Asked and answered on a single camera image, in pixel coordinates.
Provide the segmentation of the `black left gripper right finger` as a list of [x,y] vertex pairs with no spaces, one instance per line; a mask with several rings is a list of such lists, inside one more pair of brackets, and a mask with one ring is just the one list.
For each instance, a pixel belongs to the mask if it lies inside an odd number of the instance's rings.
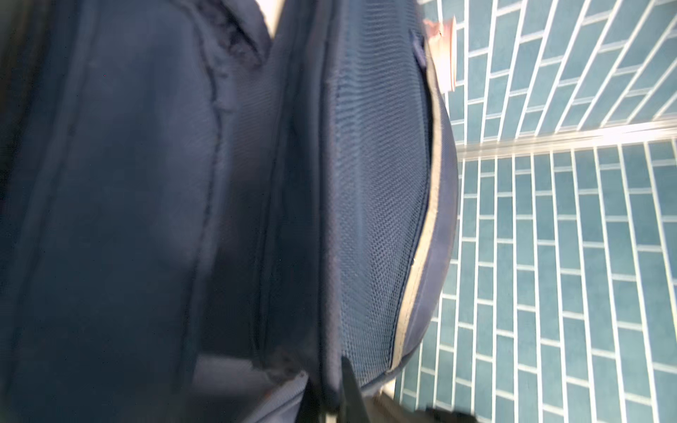
[[338,411],[339,423],[370,423],[370,416],[363,400],[361,388],[354,375],[351,362],[341,358],[341,402]]

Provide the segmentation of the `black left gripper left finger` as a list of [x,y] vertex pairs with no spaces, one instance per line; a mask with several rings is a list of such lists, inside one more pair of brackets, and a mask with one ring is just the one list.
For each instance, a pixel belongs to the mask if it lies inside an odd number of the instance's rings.
[[307,382],[297,414],[297,423],[324,423],[324,411],[312,382]]

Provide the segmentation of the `navy blue student backpack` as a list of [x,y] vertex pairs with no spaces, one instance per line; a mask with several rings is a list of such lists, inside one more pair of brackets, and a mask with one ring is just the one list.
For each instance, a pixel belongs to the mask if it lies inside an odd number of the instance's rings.
[[451,262],[419,4],[1,4],[1,419],[370,422]]

